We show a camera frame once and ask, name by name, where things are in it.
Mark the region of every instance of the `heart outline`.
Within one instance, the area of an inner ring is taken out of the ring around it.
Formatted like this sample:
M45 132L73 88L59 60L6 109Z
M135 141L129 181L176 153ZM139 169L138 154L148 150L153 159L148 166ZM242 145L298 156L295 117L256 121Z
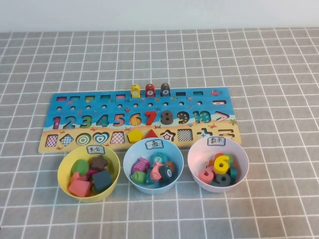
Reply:
M97 142L98 144L103 144L105 143L108 139L109 139L110 135L107 132L104 133L95 133L93 135L93 139L95 142Z

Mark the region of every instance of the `red triangle shape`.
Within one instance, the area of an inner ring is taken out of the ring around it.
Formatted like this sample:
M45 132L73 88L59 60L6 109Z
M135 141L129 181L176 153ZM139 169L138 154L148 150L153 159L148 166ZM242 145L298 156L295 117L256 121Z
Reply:
M158 138L156 133L151 129L144 138Z

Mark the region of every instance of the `number puzzle board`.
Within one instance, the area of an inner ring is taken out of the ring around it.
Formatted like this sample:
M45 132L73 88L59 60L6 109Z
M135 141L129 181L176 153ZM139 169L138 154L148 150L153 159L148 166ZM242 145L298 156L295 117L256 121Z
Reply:
M212 135L241 143L226 87L171 89L170 97L160 97L156 89L152 98L141 90L141 96L132 98L131 91L54 94L39 152L71 151L87 144L126 150L132 145L127 134L134 129L144 136L152 129L178 147L191 147Z

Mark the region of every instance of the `plastic bowl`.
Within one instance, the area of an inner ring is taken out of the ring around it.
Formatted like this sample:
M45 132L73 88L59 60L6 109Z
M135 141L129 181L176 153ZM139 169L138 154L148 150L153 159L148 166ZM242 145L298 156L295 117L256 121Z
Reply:
M233 166L236 167L238 173L235 184L228 187L215 187L198 178L198 174L204 171L209 160L217 153L228 153L234 157ZM233 189L243 181L249 170L249 160L245 150L235 141L218 136L205 137L193 144L188 152L187 161L196 183L212 193L222 193Z
M109 172L111 174L111 178L113 181L112 185L104 192L91 197L81 198L81 197L76 197L70 194L68 190L69 180L71 176L71 168L73 164L75 163L75 161L78 159L84 159L86 161L89 161L89 159L93 157L97 157L101 154L108 159ZM60 163L60 166L58 169L58 182L62 190L70 197L73 197L84 203L95 203L95 202L102 201L103 199L105 199L112 193L120 175L120 168L121 168L121 165L120 165L120 160L118 156L113 150L109 149L108 147L104 147L102 145L81 146L71 151L68 155L66 155L65 158Z
M176 169L173 175L173 181L169 184L157 182L152 185L136 184L131 180L131 170L139 157L151 159L153 155L161 152L174 162ZM173 143L160 138L146 138L133 144L126 152L123 161L123 168L126 177L141 192L147 194L160 194L169 190L180 177L184 168L184 159L181 151Z

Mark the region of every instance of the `wooden fish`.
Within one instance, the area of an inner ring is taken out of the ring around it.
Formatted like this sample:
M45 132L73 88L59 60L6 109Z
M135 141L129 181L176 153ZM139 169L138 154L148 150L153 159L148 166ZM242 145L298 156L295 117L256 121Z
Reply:
M137 171L141 171L141 172L145 172L146 168L150 165L150 162L145 159L140 157L138 162L133 166L133 172L137 172Z
M141 184L145 182L145 177L146 177L145 172L137 171L133 173L133 175L131 176L131 180L136 184Z

